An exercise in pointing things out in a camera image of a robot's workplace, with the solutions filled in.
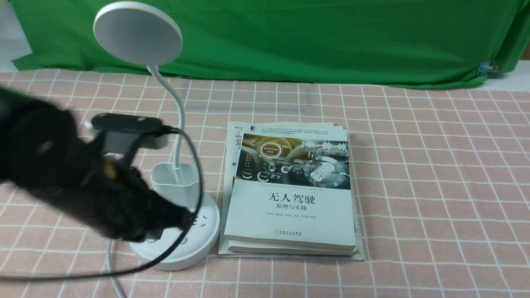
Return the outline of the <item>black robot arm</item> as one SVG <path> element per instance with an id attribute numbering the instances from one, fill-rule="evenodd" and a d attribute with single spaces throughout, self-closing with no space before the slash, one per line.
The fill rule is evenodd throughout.
<path id="1" fill-rule="evenodd" d="M 195 216 L 152 190 L 132 163 L 140 148 L 161 149 L 179 133 L 158 118 L 103 113 L 95 138 L 78 136 L 70 110 L 1 89 L 1 181 L 108 239 L 142 242 L 187 231 Z"/>

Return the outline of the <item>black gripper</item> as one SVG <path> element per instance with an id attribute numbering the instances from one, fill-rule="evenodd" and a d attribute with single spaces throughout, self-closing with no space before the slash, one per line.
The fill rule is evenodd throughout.
<path id="1" fill-rule="evenodd" d="M 50 205 L 92 228 L 101 236 L 128 242 L 157 241 L 166 229 L 189 229 L 196 213 L 164 198 L 132 165 L 140 147 L 159 146 L 161 134 L 125 134 L 118 144 L 101 132 L 77 154 L 77 172 L 69 185 L 50 189 Z"/>

